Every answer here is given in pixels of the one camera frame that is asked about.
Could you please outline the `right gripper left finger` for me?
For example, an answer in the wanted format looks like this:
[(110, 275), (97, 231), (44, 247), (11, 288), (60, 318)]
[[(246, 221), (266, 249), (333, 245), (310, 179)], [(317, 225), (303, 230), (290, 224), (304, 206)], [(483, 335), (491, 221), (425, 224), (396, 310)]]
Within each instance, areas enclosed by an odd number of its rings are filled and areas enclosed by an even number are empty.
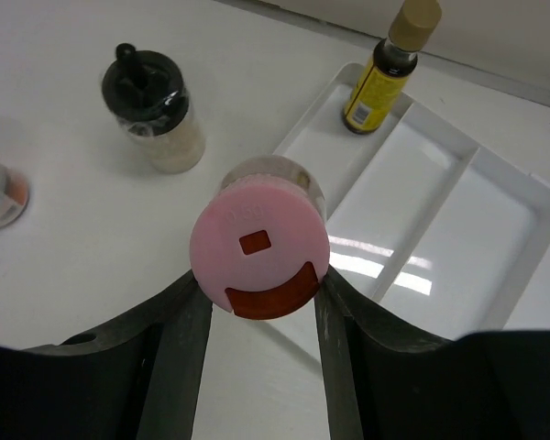
[(0, 439), (188, 439), (211, 304), (191, 273), (59, 345), (0, 346)]

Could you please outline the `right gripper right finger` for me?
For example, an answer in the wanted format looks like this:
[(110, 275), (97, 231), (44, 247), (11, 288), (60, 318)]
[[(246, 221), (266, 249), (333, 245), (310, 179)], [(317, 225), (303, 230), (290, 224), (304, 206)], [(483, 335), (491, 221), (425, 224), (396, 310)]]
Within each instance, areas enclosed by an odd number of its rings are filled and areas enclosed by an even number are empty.
[(315, 297), (334, 439), (550, 439), (550, 331), (451, 341), (329, 270)]

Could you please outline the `pink lid spice jar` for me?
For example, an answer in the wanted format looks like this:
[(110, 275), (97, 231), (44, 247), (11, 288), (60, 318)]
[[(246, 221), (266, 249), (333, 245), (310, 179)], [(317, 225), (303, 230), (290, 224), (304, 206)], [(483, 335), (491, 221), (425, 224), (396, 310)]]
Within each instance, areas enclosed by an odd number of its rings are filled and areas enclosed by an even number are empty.
[(221, 309), (250, 320), (291, 314), (318, 292), (330, 244), (325, 197), (297, 162), (248, 159), (223, 178), (195, 222), (192, 273)]

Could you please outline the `yellow label sauce bottle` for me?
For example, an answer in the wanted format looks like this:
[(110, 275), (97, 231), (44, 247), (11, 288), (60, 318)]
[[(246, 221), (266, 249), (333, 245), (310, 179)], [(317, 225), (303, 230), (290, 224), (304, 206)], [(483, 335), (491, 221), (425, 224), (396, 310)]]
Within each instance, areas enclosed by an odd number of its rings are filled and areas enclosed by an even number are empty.
[(381, 126), (441, 17), (442, 8), (435, 0), (402, 3), (388, 36), (375, 46), (343, 106), (343, 122), (350, 131), (366, 135)]

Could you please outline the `black grinder cap jar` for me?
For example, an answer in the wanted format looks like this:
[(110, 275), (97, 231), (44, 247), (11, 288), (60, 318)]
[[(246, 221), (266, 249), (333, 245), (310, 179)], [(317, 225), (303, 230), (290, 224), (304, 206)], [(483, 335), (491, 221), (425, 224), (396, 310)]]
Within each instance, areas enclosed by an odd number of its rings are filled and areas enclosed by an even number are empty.
[(117, 45), (101, 93), (119, 127), (156, 170), (182, 173), (202, 158), (205, 136), (192, 96), (180, 67), (167, 55)]

